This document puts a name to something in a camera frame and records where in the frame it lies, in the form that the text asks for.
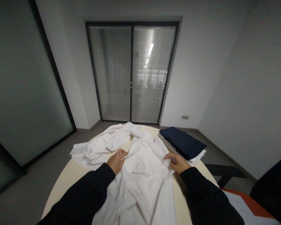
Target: black door frame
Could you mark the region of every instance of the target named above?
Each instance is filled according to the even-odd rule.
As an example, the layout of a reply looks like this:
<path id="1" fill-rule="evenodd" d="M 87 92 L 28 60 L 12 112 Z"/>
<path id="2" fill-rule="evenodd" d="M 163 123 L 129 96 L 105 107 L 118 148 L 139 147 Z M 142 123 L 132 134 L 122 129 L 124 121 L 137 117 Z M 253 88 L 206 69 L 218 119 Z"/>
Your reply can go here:
<path id="1" fill-rule="evenodd" d="M 101 102 L 100 102 L 100 96 L 99 96 L 99 90 L 98 90 L 98 81 L 97 81 L 97 75 L 96 75 L 96 69 L 95 69 L 95 63 L 94 63 L 94 55 L 93 55 L 93 50 L 92 50 L 92 45 L 91 45 L 91 35 L 90 35 L 89 26 L 130 26 L 131 27 L 131 74 L 130 74 L 130 83 L 131 83 L 132 88 L 130 88 L 130 122 L 131 122 L 131 117 L 132 117 L 132 89 L 133 89 L 133 82 L 132 82 L 132 75 L 133 74 L 132 73 L 133 73 L 133 31 L 134 31 L 134 26 L 147 26 L 147 27 L 175 26 L 176 27 L 172 51 L 171 51 L 170 60 L 169 60 L 168 73 L 166 75 L 166 80 L 165 80 L 165 88 L 163 90 L 162 100 L 161 100 L 161 105 L 160 105 L 160 111 L 159 111 L 159 115 L 158 115 L 158 122 L 157 123 L 144 123 L 144 122 L 140 122 L 140 123 L 138 122 L 137 123 L 137 122 L 134 122 L 136 124 L 159 125 L 160 116 L 161 116 L 162 107 L 163 107 L 163 102 L 164 102 L 164 99 L 165 99 L 165 91 L 166 91 L 167 84 L 168 84 L 169 73 L 170 73 L 173 54 L 174 54 L 174 48 L 175 48 L 176 40 L 177 40 L 179 22 L 85 22 L 88 46 L 89 46 L 90 56 L 91 56 L 91 65 L 92 65 L 93 75 L 94 75 L 94 80 L 95 80 L 96 94 L 97 94 L 97 100 L 98 100 L 98 106 L 99 106 L 101 121 L 126 123 L 128 121 L 104 120 L 103 117 L 102 117 Z"/>
<path id="2" fill-rule="evenodd" d="M 8 150 L 0 143 L 0 158 L 10 167 L 12 168 L 13 171 L 15 171 L 17 173 L 17 176 L 15 178 L 13 178 L 11 181 L 9 181 L 7 184 L 5 184 L 3 187 L 0 188 L 0 193 L 2 193 L 4 190 L 6 190 L 9 186 L 11 186 L 13 183 L 15 183 L 19 178 L 21 178 L 23 175 L 27 174 L 26 169 L 31 166 L 32 164 L 34 164 L 37 160 L 39 160 L 41 157 L 43 157 L 45 154 L 47 154 L 49 151 L 51 151 L 53 148 L 55 148 L 57 145 L 59 145 L 61 142 L 63 142 L 65 139 L 67 139 L 70 135 L 72 135 L 73 133 L 76 132 L 76 125 L 74 122 L 74 118 L 72 116 L 71 113 L 71 109 L 66 97 L 66 93 L 63 89 L 62 86 L 62 81 L 60 79 L 59 73 L 58 73 L 58 69 L 49 45 L 49 41 L 41 20 L 41 16 L 39 14 L 38 8 L 37 8 L 37 4 L 35 2 L 35 0 L 27 0 L 30 3 L 31 6 L 31 10 L 33 12 L 35 21 L 37 23 L 37 27 L 40 31 L 40 35 L 42 38 L 42 41 L 44 43 L 45 49 L 46 49 L 46 53 L 48 55 L 50 64 L 52 66 L 53 69 L 53 73 L 56 79 L 56 82 L 58 84 L 58 88 L 59 91 L 61 93 L 62 96 L 62 100 L 65 104 L 71 125 L 73 127 L 73 131 L 71 131 L 69 134 L 67 134 L 66 136 L 64 136 L 62 139 L 60 139 L 59 141 L 57 141 L 55 144 L 51 145 L 49 148 L 47 148 L 46 150 L 44 150 L 41 154 L 39 154 L 38 156 L 36 156 L 35 158 L 33 158 L 32 160 L 30 160 L 29 162 L 27 162 L 25 165 L 21 166 L 16 160 L 15 158 L 8 152 Z"/>

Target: white wall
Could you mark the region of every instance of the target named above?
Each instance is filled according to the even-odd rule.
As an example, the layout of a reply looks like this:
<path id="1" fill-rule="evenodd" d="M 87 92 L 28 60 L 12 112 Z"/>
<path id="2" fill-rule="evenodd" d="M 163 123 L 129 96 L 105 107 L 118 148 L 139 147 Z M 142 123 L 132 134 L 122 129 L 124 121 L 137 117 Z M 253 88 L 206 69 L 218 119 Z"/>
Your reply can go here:
<path id="1" fill-rule="evenodd" d="M 72 113 L 75 111 L 73 116 L 84 107 L 90 125 L 90 120 L 95 121 L 93 117 L 99 119 L 99 113 L 83 20 L 173 21 L 183 17 L 160 125 L 197 128 L 248 12 L 250 0 L 72 0 L 67 5 L 55 2 L 37 1 L 37 5 L 55 60 L 59 62 L 65 57 L 59 48 L 69 53 L 68 61 L 57 62 L 57 67 L 64 77 L 62 81 Z M 61 20 L 60 15 L 50 8 L 54 4 L 60 5 L 62 21 L 58 24 L 54 20 Z M 65 39 L 64 45 L 60 43 L 61 38 Z M 69 76 L 75 81 L 67 81 Z M 79 96 L 79 101 L 72 102 L 70 93 Z M 85 115 L 75 116 L 75 122 L 85 121 Z M 182 120 L 182 115 L 188 115 L 189 120 Z"/>
<path id="2" fill-rule="evenodd" d="M 75 125 L 89 129 L 100 115 L 84 21 L 71 3 L 37 1 L 37 7 Z"/>
<path id="3" fill-rule="evenodd" d="M 256 178 L 281 159 L 281 0 L 246 18 L 198 129 Z"/>

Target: window blinds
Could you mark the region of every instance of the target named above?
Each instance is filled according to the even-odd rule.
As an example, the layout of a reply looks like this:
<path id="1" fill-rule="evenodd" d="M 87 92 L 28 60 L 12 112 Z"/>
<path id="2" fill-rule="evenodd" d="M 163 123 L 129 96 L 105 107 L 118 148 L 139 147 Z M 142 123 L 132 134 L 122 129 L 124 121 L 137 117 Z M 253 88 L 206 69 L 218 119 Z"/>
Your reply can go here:
<path id="1" fill-rule="evenodd" d="M 130 120 L 131 26 L 89 27 L 103 120 Z"/>
<path id="2" fill-rule="evenodd" d="M 134 27 L 132 122 L 158 123 L 175 29 Z"/>

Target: black jacket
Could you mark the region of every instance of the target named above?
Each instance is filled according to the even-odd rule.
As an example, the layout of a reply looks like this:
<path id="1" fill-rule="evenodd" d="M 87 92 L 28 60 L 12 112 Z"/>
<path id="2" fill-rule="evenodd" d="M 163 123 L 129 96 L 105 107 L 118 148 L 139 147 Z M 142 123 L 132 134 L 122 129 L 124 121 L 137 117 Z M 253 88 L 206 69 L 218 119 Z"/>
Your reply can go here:
<path id="1" fill-rule="evenodd" d="M 207 180 L 195 167 L 181 173 L 187 186 L 191 220 L 197 224 L 244 224 L 221 189 Z M 115 173 L 106 164 L 90 171 L 70 187 L 38 225 L 76 225 L 92 223 L 94 214 L 106 200 L 107 187 Z"/>

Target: frosted glass wall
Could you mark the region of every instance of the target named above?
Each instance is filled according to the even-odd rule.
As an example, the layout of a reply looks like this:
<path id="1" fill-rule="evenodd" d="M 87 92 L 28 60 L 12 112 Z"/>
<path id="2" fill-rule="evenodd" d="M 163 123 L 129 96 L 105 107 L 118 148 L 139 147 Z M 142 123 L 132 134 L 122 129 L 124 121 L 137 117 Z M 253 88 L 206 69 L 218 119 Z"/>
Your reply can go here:
<path id="1" fill-rule="evenodd" d="M 71 131 L 28 0 L 0 1 L 0 143 L 24 165 Z"/>

